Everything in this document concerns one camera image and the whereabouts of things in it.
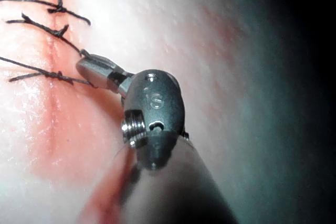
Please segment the right arm needle driver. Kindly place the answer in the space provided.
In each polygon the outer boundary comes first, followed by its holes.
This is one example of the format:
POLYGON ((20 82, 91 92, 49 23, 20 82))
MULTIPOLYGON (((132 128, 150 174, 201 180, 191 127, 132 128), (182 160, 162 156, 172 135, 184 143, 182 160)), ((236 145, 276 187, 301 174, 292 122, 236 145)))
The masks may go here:
POLYGON ((189 139, 185 131, 185 106, 181 88, 168 72, 149 69, 135 74, 120 87, 124 119, 123 141, 131 147, 145 144, 150 135, 165 132, 189 139))

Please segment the right arm needle driver jaw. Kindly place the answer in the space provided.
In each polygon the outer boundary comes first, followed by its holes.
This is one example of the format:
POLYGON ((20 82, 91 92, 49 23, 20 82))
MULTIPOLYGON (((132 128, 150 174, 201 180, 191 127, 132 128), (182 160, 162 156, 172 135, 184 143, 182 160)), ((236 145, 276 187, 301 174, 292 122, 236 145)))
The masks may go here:
POLYGON ((114 70, 116 68, 116 64, 111 61, 110 59, 95 55, 95 54, 84 54, 82 53, 82 58, 83 58, 83 67, 87 69, 112 69, 114 70))
POLYGON ((76 69, 78 73, 87 81, 89 81, 93 86, 108 89, 114 93, 119 93, 118 85, 115 82, 118 77, 113 76, 114 74, 120 73, 120 67, 118 65, 114 70, 102 68, 87 69, 83 67, 82 63, 83 59, 79 60, 76 63, 76 69))

